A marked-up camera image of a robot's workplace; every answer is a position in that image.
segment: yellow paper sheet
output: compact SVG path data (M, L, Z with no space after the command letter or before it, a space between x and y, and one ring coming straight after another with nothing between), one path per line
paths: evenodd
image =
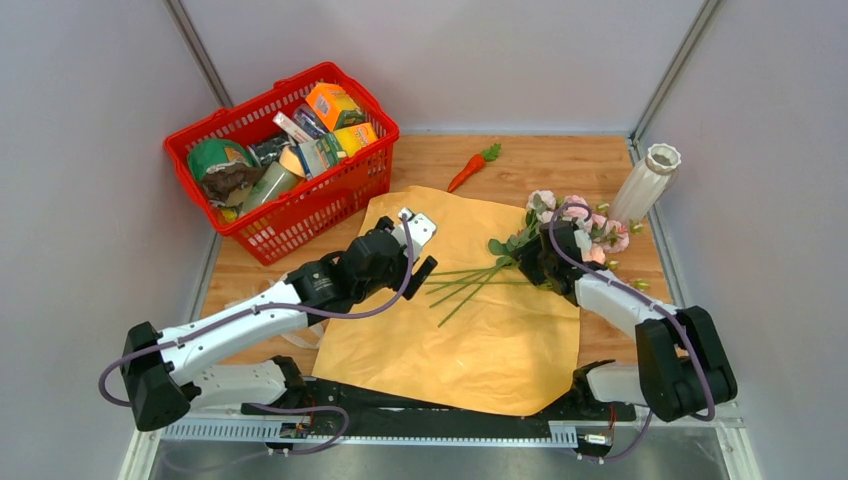
M506 240L523 227L524 210L410 187L371 200L360 234L402 207L437 227L423 256L436 271L489 267L490 238ZM450 277L430 277L430 281ZM518 271L494 280L521 280ZM441 328L439 322L474 286L435 308L444 289L426 283L412 301L364 320L331 320L313 375L418 400L503 415L532 415L571 388L580 343L578 308L549 291L525 285L487 285ZM384 289L355 311L384 304Z

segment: cable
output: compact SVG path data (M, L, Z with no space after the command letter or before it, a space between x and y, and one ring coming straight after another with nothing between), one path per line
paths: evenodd
M371 316L377 315L379 313L382 313L382 312L388 310L389 308L391 308L392 305L394 305L395 303L398 302L398 300L400 300L400 298L403 296L404 292L406 291L406 287L409 286L409 282L412 279L412 267L415 264L415 259L414 259L415 249L412 247L412 245L413 245L412 234L409 232L409 224L407 223L406 215L405 214L401 215L400 220L401 220L401 223L403 224L403 233L404 233L404 236L406 237L406 245L407 245L407 248L408 248L407 256L406 256L406 258L407 258L406 273L403 276L403 281L401 282L400 288L398 288L397 293L395 293L395 295L391 299L389 299L388 302L383 304L382 306L379 306L379 307L377 307L373 310L369 310L367 312L362 312L362 313L328 312L326 310L319 310L317 308L307 307L305 305L298 305L298 304L294 304L294 303L266 303L264 305L256 305L253 308L246 308L246 309L244 309L240 312L236 312L236 313L229 315L227 317L224 317L224 318L222 318L222 319L220 319L216 322L210 323L209 325L206 325L203 328L199 328L196 331L194 331L194 332L192 332L192 333L190 333L190 334L188 334L184 337L180 337L180 338L177 338L176 340L172 340L172 341L169 341L169 342L165 342L165 343L153 345L153 346L150 346L150 347L147 347L147 348L143 348L141 350L138 350L136 352L124 355L123 357L115 360L114 362L110 363L109 366L107 366L106 369L104 369L103 372L100 374L100 378L98 379L98 382L97 382L97 388L100 391L100 395L109 403L112 403L112 404L117 405L119 407L129 407L130 402L128 402L126 400L121 400L120 398L113 396L111 393L109 393L109 390L106 388L106 379L109 377L109 374L112 373L113 370L135 360L136 358L143 357L144 355L149 355L149 354L154 353L154 352L160 352L162 350L165 350L166 348L172 348L172 347L176 347L177 345L182 345L186 342L190 342L190 341L194 340L195 338L197 338L201 335L205 335L206 333L209 333L212 330L215 330L216 328L223 327L224 325L226 325L230 322L233 322L235 320L238 320L239 318L242 318L242 317L247 316L247 315L253 315L255 312L262 312L262 311L265 311L265 310L274 310L274 309L287 309L287 310L295 310L295 311L303 312L303 313L311 313L312 315L318 315L318 316L325 317L325 318L341 318L341 319L348 319L348 320L358 320L358 319L361 319L361 318L371 317Z
M586 210L586 220L592 218L592 209L589 208L588 205L584 205L582 203L564 203L556 209L553 215L554 220L552 221L555 221L557 218L559 218L563 214L563 212L570 207L582 208ZM660 305L655 305L653 300L651 300L648 296L644 295L642 292L631 287L630 285L612 280L609 277L602 275L601 273L585 266L583 263L571 259L568 255L565 254L565 252L562 251L562 248L559 246L559 243L557 243L556 237L554 236L553 228L548 229L548 236L551 240L551 245L554 247L554 250L556 250L557 254L559 254L559 256L562 257L563 260L570 263L572 266L579 268L583 272L588 273L599 280L602 280L604 283L630 294L645 305L651 307L656 312L659 312L662 316L667 318L669 322L671 322L672 327L674 327L678 335L680 335L680 339L683 342L684 348L689 353L689 358L691 359L692 364L695 367L695 375L698 377L698 382L701 384L701 388L704 391L704 397L707 400L707 414L701 415L698 413L693 413L692 417L705 422L708 422L715 418L715 400L713 399L713 394L710 390L710 385L709 383L707 383L707 377L704 373L704 367L701 366L701 362L698 360L698 354L695 352L695 348L692 346L692 342L686 335L686 329L683 327L683 325L680 324L680 322L677 321L677 318L675 318L674 315L664 307ZM642 430L639 431L639 434L636 436L636 439L633 440L633 443L631 443L630 446L624 449L623 452L613 456L605 457L603 459L603 463L620 460L630 455L630 453L632 453L633 450L635 450L635 448L642 442L645 433L648 431L648 426L651 424L651 419L653 418L653 416L653 412L649 411L648 416L645 418L645 425L642 427Z

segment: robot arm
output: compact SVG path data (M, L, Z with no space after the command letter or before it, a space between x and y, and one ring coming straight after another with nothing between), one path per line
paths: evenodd
M553 290L601 317L636 342L638 366L612 361L583 367L593 400L647 405L661 420L670 422L707 407L691 356L678 356L684 343L663 310L683 326L695 350L715 403L736 397L736 379L715 325L701 307L685 309L644 295L625 291L615 275L596 262L584 263L578 243L585 235L577 225L545 224L539 238L514 254L519 269L533 283L549 282ZM573 262L563 260L551 244L550 229L561 250L573 261L595 271L589 275Z
M270 404L289 386L285 365L221 366L219 361L266 338L305 328L326 318L345 317L353 305L382 288L398 291L409 257L415 262L436 225L423 214L403 209L406 225L383 217L343 252L308 262L284 280L210 317L157 332L149 322L127 334L124 354L176 342L175 348L138 357L121 367L129 403L140 431L167 426L189 410L222 404ZM407 244L407 233L412 245ZM436 267L428 257L412 275L403 296L410 299ZM181 343L179 339L213 324L217 328Z

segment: orange box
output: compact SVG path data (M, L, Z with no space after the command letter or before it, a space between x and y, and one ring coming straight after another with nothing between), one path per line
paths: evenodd
M365 113L339 85L315 85L306 103L329 130L357 125L365 121Z

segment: barcode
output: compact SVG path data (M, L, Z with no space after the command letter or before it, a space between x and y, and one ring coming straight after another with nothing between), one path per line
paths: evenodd
M324 95L318 95L318 98L315 99L315 108L318 109L318 113L321 115L327 116L330 113L330 105L327 103Z

